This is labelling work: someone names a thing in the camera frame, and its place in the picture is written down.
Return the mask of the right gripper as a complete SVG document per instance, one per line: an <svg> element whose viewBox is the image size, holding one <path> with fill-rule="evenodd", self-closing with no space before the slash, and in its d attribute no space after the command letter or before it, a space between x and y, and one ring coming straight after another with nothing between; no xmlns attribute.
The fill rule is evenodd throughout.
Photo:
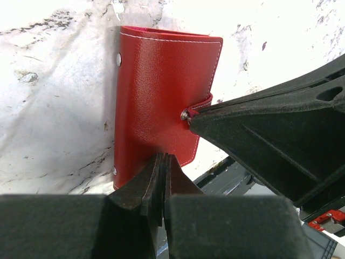
<svg viewBox="0 0 345 259"><path fill-rule="evenodd" d="M344 237L344 56L310 87L271 87L206 108L190 129L273 192L311 228Z"/></svg>

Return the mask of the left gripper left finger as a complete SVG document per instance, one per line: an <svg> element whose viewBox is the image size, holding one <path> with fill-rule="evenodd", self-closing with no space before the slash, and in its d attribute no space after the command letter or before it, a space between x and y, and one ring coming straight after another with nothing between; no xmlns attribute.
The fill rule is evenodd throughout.
<svg viewBox="0 0 345 259"><path fill-rule="evenodd" d="M155 258L163 167L109 195L2 195L1 258Z"/></svg>

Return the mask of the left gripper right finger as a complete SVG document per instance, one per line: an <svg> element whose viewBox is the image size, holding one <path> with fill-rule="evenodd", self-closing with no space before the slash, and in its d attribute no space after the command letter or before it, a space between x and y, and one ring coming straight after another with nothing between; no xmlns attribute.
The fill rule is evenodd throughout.
<svg viewBox="0 0 345 259"><path fill-rule="evenodd" d="M297 212L284 197L203 193L174 155L164 158L170 258L309 258Z"/></svg>

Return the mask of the red card holder wallet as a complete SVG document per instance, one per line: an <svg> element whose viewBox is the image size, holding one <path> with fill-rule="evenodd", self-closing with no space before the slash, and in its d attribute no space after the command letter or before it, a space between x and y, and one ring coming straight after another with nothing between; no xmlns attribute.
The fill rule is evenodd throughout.
<svg viewBox="0 0 345 259"><path fill-rule="evenodd" d="M116 61L114 175L119 189L156 153L196 155L199 137L188 119L211 105L211 87L223 39L122 26Z"/></svg>

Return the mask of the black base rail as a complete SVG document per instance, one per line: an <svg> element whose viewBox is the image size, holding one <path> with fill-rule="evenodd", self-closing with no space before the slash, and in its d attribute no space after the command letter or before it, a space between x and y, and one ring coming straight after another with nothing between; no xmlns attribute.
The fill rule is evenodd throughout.
<svg viewBox="0 0 345 259"><path fill-rule="evenodd" d="M194 180L205 194L244 195L255 182L252 175L229 156Z"/></svg>

